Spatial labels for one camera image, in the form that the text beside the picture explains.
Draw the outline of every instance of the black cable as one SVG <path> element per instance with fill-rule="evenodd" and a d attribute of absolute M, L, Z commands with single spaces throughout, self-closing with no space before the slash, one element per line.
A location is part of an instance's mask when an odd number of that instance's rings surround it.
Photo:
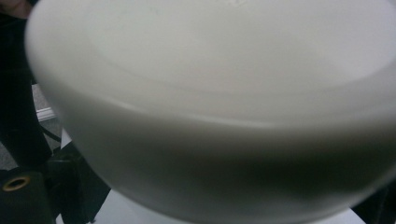
<path fill-rule="evenodd" d="M 41 130 L 43 131 L 43 134 L 45 134 L 46 136 L 50 137 L 54 141 L 57 141 L 59 143 L 62 141 L 62 139 L 59 136 L 57 136 L 57 135 L 53 134 L 52 132 L 48 131 L 42 125 L 41 125 Z"/>

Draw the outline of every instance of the white bowl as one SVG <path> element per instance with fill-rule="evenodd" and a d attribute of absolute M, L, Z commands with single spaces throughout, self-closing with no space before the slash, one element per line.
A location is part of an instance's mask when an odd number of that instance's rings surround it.
<path fill-rule="evenodd" d="M 111 188 L 197 223 L 294 223 L 395 174 L 394 4 L 41 0 L 27 50 Z"/>

